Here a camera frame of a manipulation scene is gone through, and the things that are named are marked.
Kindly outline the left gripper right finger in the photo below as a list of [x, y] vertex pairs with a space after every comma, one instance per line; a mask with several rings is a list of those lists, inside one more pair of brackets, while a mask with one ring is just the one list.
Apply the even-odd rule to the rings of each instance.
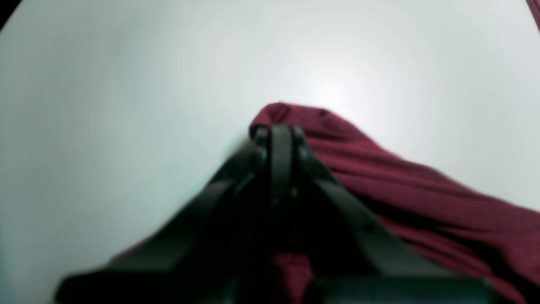
[[494, 304], [484, 279], [423, 258], [332, 175], [297, 126], [282, 126], [286, 184], [312, 267], [305, 304]]

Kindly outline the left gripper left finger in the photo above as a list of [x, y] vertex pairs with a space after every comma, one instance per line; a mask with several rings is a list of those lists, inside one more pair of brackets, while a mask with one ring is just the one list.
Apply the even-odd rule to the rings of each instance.
[[256, 129], [164, 227], [118, 260], [59, 285], [56, 304], [235, 302], [270, 216], [272, 131]]

